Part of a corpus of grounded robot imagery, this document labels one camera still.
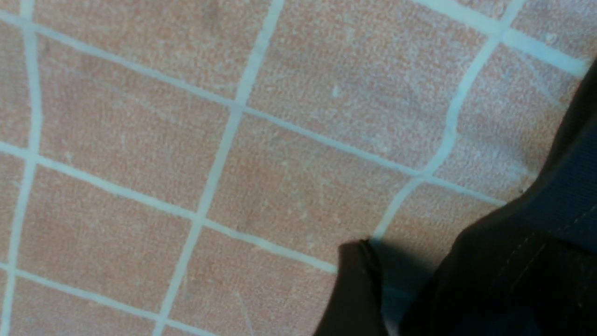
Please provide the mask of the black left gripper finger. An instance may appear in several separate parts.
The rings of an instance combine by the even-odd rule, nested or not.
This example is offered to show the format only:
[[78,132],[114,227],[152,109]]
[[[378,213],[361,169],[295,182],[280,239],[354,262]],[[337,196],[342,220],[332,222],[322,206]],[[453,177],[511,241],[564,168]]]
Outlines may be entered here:
[[339,246],[334,289],[316,336],[387,336],[382,318],[382,267],[370,240]]

